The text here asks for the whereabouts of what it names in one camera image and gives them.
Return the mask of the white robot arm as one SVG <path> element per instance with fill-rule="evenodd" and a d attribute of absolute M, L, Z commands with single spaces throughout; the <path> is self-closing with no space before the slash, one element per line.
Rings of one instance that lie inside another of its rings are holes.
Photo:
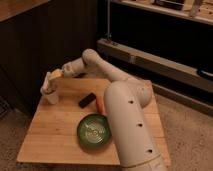
<path fill-rule="evenodd" d="M 167 171 L 162 154 L 143 114 L 152 91 L 142 81 L 103 60 L 93 49 L 51 72 L 51 82 L 76 76 L 89 66 L 97 66 L 108 77 L 104 103 L 122 171 Z"/>

